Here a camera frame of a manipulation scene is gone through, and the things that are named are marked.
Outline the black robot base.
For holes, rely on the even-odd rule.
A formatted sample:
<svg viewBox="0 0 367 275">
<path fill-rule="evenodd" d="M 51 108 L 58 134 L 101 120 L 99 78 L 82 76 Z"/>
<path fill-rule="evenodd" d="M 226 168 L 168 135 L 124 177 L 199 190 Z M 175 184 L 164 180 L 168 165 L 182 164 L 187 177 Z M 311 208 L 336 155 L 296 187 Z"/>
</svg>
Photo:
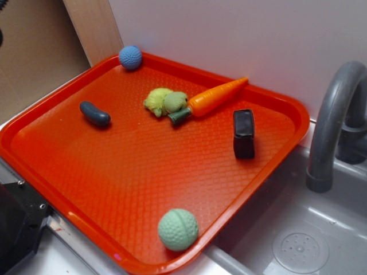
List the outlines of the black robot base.
<svg viewBox="0 0 367 275">
<path fill-rule="evenodd" d="M 1 274 L 37 254 L 49 215 L 49 203 L 28 182 L 1 184 Z"/>
</svg>

